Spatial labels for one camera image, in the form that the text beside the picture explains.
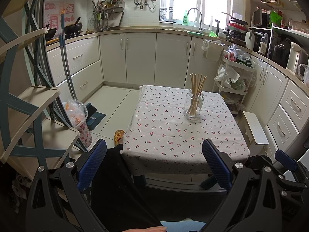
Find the window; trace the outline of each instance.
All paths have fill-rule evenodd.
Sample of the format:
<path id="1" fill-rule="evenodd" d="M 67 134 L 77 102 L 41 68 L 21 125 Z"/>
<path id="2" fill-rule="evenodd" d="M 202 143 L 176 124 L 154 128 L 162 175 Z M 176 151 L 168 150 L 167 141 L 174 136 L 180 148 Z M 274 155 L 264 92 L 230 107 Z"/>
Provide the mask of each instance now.
<path id="1" fill-rule="evenodd" d="M 202 11 L 203 18 L 200 18 L 199 12 L 193 9 L 189 13 L 189 25 L 199 26 L 200 20 L 202 20 L 203 28 L 207 28 L 211 16 L 213 16 L 213 26 L 217 27 L 217 23 L 214 21 L 217 19 L 220 21 L 220 28 L 225 29 L 227 15 L 221 12 L 229 12 L 230 2 L 229 0 L 161 0 L 161 7 L 166 7 L 166 11 L 169 11 L 165 14 L 166 21 L 174 20 L 177 23 L 182 23 L 185 11 L 196 7 Z"/>

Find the person's hand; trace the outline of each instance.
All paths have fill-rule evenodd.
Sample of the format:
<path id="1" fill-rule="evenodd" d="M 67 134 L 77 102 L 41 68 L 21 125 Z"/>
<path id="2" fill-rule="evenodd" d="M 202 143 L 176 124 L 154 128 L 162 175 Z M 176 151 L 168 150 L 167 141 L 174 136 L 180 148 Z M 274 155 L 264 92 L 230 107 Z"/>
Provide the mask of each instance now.
<path id="1" fill-rule="evenodd" d="M 167 227 L 152 227 L 147 229 L 129 229 L 123 232 L 166 232 Z"/>

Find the tablecloth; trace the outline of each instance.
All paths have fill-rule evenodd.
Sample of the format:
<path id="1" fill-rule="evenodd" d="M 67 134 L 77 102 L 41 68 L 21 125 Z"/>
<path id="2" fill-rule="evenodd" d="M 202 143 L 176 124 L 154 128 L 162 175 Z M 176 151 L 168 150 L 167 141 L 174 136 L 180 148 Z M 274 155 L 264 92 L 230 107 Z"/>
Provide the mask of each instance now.
<path id="1" fill-rule="evenodd" d="M 183 114 L 187 93 L 186 89 L 140 87 L 122 154 L 133 175 L 210 173 L 201 150 L 207 138 L 233 161 L 248 159 L 250 151 L 220 94 L 203 92 L 202 111 L 192 120 Z"/>

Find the faucet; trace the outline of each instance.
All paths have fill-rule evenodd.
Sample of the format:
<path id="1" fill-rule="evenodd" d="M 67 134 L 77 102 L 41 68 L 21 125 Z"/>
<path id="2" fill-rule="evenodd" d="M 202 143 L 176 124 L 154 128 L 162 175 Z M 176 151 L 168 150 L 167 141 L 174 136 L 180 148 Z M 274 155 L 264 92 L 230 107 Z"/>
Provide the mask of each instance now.
<path id="1" fill-rule="evenodd" d="M 202 15 L 202 12 L 198 8 L 191 8 L 191 9 L 189 9 L 187 15 L 189 15 L 190 10 L 192 10 L 192 9 L 196 9 L 198 12 L 200 12 L 200 28 L 198 30 L 198 33 L 202 33 L 203 34 L 203 30 L 202 30 L 202 18 L 203 18 L 203 15 Z"/>

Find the metal screw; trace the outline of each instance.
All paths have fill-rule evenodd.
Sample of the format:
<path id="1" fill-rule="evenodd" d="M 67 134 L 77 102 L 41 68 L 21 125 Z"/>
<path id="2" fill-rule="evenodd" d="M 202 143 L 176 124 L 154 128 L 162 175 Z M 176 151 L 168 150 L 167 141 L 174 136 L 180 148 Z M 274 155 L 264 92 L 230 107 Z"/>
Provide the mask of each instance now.
<path id="1" fill-rule="evenodd" d="M 238 169 L 241 169 L 241 168 L 244 167 L 244 165 L 243 165 L 242 163 L 240 163 L 240 162 L 236 162 L 236 163 L 235 163 L 235 166 L 236 166 Z"/>
<path id="2" fill-rule="evenodd" d="M 271 168 L 270 168 L 270 167 L 264 167 L 264 170 L 265 170 L 267 173 L 271 172 Z"/>
<path id="3" fill-rule="evenodd" d="M 39 172 L 43 172 L 43 171 L 44 171 L 44 169 L 45 169 L 45 167 L 44 167 L 44 166 L 39 166 L 39 167 L 38 167 L 38 171 L 39 171 Z"/>
<path id="4" fill-rule="evenodd" d="M 71 168 L 74 166 L 74 162 L 70 161 L 65 165 L 67 168 Z"/>

